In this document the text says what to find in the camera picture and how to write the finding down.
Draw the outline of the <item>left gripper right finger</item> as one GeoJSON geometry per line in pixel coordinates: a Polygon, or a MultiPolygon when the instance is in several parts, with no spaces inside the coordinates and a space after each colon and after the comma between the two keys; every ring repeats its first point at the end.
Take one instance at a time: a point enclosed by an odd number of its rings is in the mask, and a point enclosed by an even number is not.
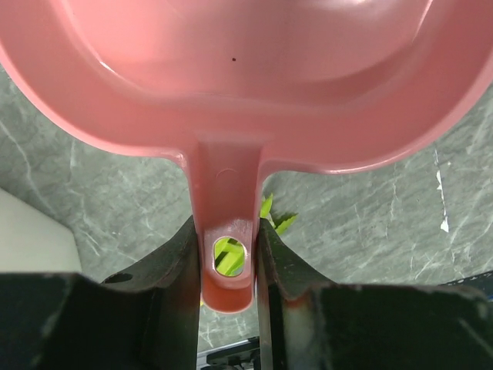
{"type": "Polygon", "coordinates": [[[340,284],[286,246],[257,238],[264,369],[490,369],[492,283],[340,284]]]}

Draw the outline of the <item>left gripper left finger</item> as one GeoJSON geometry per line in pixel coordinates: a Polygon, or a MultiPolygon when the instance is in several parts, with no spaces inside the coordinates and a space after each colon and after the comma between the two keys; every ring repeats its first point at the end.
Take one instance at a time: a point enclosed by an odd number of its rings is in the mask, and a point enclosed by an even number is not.
{"type": "Polygon", "coordinates": [[[200,259],[194,223],[98,283],[79,273],[1,276],[3,369],[194,369],[200,259]]]}

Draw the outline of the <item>pink plastic dustpan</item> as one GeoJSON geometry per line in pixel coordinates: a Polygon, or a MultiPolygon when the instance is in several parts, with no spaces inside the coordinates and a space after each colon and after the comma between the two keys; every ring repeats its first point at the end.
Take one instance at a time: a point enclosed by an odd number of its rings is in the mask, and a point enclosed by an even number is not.
{"type": "Polygon", "coordinates": [[[260,191],[396,162],[492,81],[490,1],[3,1],[1,64],[53,123],[186,174],[202,297],[253,300],[260,191]]]}

